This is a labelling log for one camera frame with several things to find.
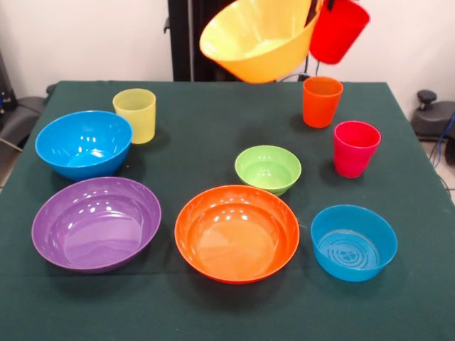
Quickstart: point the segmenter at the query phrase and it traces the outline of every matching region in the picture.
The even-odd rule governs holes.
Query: green tablecloth
[[[455,209],[383,83],[346,83],[334,124],[358,119],[382,132],[357,180],[333,169],[333,127],[301,121],[301,83],[62,82],[0,194],[0,339],[14,340],[449,340],[455,338]],[[157,95],[157,133],[132,146],[120,175],[151,188],[163,220],[150,247],[124,268],[79,275],[44,261],[30,231],[40,206],[69,182],[40,161],[36,134],[84,109],[113,110],[120,90]],[[294,152],[302,177],[282,198],[301,225],[289,265],[265,281],[226,286],[182,260],[179,210],[208,188],[238,183],[244,148]],[[309,225],[325,207],[362,205],[395,228],[398,253],[377,277],[346,283],[316,263]]]

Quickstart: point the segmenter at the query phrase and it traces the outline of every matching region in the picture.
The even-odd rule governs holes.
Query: purple bowl
[[[161,208],[147,187],[125,178],[93,178],[49,199],[33,221],[38,253],[62,268],[100,273],[118,268],[158,231]]]

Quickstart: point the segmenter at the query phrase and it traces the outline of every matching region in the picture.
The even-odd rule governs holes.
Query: green bowl
[[[240,180],[280,196],[299,179],[301,164],[290,151],[276,146],[255,146],[235,159]]]

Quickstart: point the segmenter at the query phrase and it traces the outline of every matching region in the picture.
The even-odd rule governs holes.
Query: orange cup
[[[335,117],[343,84],[330,77],[316,76],[304,82],[304,122],[312,128],[326,128]]]

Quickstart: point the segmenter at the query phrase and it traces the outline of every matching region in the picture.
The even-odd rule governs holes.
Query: red cup
[[[346,121],[335,128],[335,170],[344,178],[358,178],[368,167],[381,142],[371,124]]]
[[[325,1],[314,28],[310,52],[325,64],[336,64],[370,22],[370,16],[350,0],[335,1],[331,11],[327,4]]]

